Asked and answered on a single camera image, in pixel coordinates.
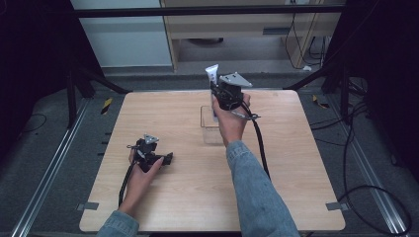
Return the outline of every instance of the hand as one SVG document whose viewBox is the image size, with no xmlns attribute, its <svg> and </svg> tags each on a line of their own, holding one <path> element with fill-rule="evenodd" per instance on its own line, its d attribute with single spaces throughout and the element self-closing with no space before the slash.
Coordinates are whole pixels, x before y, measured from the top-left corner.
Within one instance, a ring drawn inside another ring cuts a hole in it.
<svg viewBox="0 0 419 237">
<path fill-rule="evenodd" d="M 132 162 L 134 150 L 129 154 L 129 163 Z M 157 160 L 147 173 L 144 173 L 138 165 L 134 165 L 126 185 L 126 198 L 121 203 L 119 211 L 122 211 L 135 218 L 136 210 L 144 197 L 148 187 L 156 176 L 163 163 L 163 158 Z"/>
<path fill-rule="evenodd" d="M 250 106 L 250 95 L 243 94 L 243 101 L 247 106 Z M 216 97 L 213 97 L 212 99 L 212 108 L 218 117 L 219 132 L 221 133 L 224 146 L 227 147 L 227 145 L 232 141 L 241 140 L 247 120 L 240 118 L 229 111 L 222 110 L 219 107 Z M 239 107 L 235 110 L 238 113 L 247 116 L 243 108 Z"/>
</svg>

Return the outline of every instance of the wooden tabletop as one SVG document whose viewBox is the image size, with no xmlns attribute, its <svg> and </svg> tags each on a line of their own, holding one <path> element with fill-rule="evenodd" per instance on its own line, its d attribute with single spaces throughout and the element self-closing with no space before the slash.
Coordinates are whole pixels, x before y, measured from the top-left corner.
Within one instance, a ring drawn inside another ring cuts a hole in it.
<svg viewBox="0 0 419 237">
<path fill-rule="evenodd" d="M 340 210 L 294 91 L 249 90 L 252 113 L 262 131 L 272 182 L 299 231 L 341 230 Z M 174 153 L 161 168 L 139 207 L 139 231 L 239 231 L 230 170 L 221 144 L 204 143 L 201 107 L 210 91 L 140 92 L 126 95 L 96 178 L 80 228 L 98 231 L 113 210 L 126 169 L 129 149 L 145 133 L 157 136 L 156 154 Z M 243 140 L 260 160 L 258 140 L 248 122 Z"/>
</svg>

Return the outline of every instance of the black curtain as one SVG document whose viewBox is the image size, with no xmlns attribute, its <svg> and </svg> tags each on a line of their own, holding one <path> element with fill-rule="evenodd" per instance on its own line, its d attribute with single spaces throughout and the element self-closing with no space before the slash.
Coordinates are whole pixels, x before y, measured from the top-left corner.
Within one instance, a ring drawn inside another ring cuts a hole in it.
<svg viewBox="0 0 419 237">
<path fill-rule="evenodd" d="M 419 181 L 419 5 L 415 0 L 348 4 L 365 7 L 342 14 L 326 60 L 344 60 L 350 76 L 368 81 L 366 99 L 383 137 L 397 162 Z"/>
<path fill-rule="evenodd" d="M 80 21 L 46 14 L 49 10 L 73 10 L 70 1 L 6 2 L 0 1 L 1 163 L 34 104 L 64 89 L 66 75 L 74 65 L 104 76 Z"/>
</svg>

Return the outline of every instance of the aluminum rail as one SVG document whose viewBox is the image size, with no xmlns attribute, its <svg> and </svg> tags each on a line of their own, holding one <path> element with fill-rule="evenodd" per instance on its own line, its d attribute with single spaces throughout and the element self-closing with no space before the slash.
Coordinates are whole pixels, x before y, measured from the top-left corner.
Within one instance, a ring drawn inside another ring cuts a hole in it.
<svg viewBox="0 0 419 237">
<path fill-rule="evenodd" d="M 22 214 L 19 222 L 16 224 L 12 231 L 13 237 L 24 237 L 27 236 L 32 224 L 37 218 L 38 213 L 42 207 L 42 204 L 49 192 L 49 189 L 55 180 L 59 168 L 61 167 L 62 161 L 64 160 L 67 151 L 80 127 L 82 120 L 84 119 L 87 106 L 89 105 L 90 99 L 83 99 L 78 111 L 78 117 L 72 127 L 68 128 L 61 140 L 55 154 L 46 169 L 37 190 L 35 191 L 31 201 L 29 202 L 25 212 Z"/>
<path fill-rule="evenodd" d="M 45 11 L 49 15 L 66 15 L 77 18 L 114 17 L 156 17 L 192 15 L 238 15 L 238 14 L 286 14 L 286 13 L 338 13 L 346 9 L 361 9 L 364 4 L 327 5 L 261 5 L 261 6 L 205 6 L 168 8 L 128 8 L 128 9 L 86 9 L 73 11 Z"/>
<path fill-rule="evenodd" d="M 333 96 L 327 96 L 328 100 L 331 102 L 331 107 L 333 108 L 336 116 L 340 116 L 338 111 L 339 102 Z M 344 121 L 340 122 L 342 128 L 346 135 L 349 135 L 349 126 L 345 124 Z M 354 158 L 361 170 L 361 173 L 364 176 L 368 185 L 377 186 L 384 189 L 384 186 L 379 179 L 378 175 L 374 171 L 372 165 L 368 161 L 367 155 L 364 153 L 361 144 L 359 143 L 357 137 L 354 137 L 354 140 L 351 142 L 351 150 L 353 152 Z M 385 223 L 387 224 L 388 229 L 391 233 L 401 233 L 406 230 L 406 226 L 400 214 L 398 213 L 392 199 L 388 196 L 388 194 L 380 192 L 378 190 L 371 190 L 373 197 L 376 201 L 376 204 L 381 212 L 382 217 L 384 218 Z"/>
</svg>

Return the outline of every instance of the wall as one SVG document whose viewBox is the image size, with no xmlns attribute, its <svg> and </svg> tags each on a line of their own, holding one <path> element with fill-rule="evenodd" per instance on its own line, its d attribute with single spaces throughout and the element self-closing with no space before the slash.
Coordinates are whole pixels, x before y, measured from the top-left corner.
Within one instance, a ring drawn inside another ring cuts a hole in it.
<svg viewBox="0 0 419 237">
<path fill-rule="evenodd" d="M 74 9 L 160 7 L 158 0 L 71 0 Z M 171 67 L 162 17 L 80 19 L 104 72 Z"/>
</svg>

